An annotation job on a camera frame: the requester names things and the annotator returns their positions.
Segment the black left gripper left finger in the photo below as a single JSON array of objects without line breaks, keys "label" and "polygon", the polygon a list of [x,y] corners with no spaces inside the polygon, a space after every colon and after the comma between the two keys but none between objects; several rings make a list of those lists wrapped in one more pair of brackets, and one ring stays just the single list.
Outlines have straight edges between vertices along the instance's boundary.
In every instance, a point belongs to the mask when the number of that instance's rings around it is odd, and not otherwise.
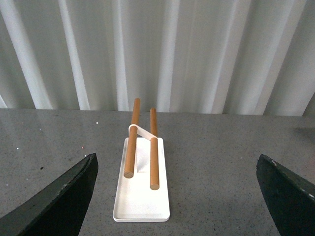
[{"label": "black left gripper left finger", "polygon": [[77,236],[94,192],[96,154],[76,165],[0,219],[2,236]]}]

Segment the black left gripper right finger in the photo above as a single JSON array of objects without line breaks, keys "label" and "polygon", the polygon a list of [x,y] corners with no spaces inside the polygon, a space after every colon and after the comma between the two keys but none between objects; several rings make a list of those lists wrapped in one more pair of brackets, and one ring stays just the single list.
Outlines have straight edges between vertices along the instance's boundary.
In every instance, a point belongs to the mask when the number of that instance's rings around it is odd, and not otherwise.
[{"label": "black left gripper right finger", "polygon": [[267,155],[260,155],[256,177],[282,236],[315,234],[315,185]]}]

